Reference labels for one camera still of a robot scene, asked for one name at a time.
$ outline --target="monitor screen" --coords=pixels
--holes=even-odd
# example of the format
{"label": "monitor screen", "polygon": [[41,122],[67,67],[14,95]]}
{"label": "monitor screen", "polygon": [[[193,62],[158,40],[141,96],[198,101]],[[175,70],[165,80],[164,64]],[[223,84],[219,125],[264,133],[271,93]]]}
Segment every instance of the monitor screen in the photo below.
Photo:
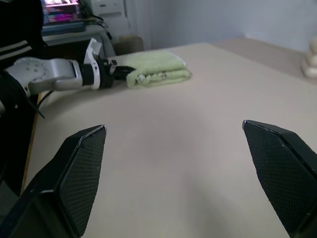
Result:
{"label": "monitor screen", "polygon": [[78,0],[42,0],[42,6],[45,25],[82,19]]}

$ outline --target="robotic arm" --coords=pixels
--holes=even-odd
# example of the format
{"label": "robotic arm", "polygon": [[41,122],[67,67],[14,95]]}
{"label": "robotic arm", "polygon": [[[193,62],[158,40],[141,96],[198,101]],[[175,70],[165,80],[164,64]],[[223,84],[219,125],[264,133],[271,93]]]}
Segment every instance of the robotic arm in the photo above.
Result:
{"label": "robotic arm", "polygon": [[68,59],[18,59],[0,73],[0,115],[17,109],[23,101],[29,102],[31,95],[44,91],[74,90],[84,86],[110,88],[114,80],[125,80],[135,69],[116,66],[115,60],[99,59],[101,46],[91,39],[83,64]]}

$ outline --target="green towel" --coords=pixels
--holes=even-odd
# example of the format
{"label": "green towel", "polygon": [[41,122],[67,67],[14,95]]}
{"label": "green towel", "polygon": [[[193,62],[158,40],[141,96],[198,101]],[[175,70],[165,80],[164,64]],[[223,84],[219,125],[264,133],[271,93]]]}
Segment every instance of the green towel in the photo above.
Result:
{"label": "green towel", "polygon": [[178,56],[167,52],[145,52],[127,56],[123,65],[135,68],[128,74],[129,88],[148,88],[188,80],[191,73]]}

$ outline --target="beige table surface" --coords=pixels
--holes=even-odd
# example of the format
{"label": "beige table surface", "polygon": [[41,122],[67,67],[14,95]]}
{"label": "beige table surface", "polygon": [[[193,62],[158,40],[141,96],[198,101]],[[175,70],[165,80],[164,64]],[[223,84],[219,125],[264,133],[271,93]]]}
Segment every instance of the beige table surface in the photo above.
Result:
{"label": "beige table surface", "polygon": [[297,132],[317,151],[317,86],[210,44],[170,51],[191,80],[152,89],[54,93],[27,182],[64,139],[107,126],[86,238],[287,238],[257,179],[242,121]]}

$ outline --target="white wall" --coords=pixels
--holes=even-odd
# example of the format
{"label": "white wall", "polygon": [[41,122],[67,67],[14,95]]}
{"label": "white wall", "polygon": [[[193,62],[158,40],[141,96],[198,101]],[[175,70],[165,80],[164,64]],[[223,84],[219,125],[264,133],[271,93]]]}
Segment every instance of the white wall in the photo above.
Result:
{"label": "white wall", "polygon": [[317,35],[317,0],[130,1],[138,31],[154,49],[247,35],[304,51]]}

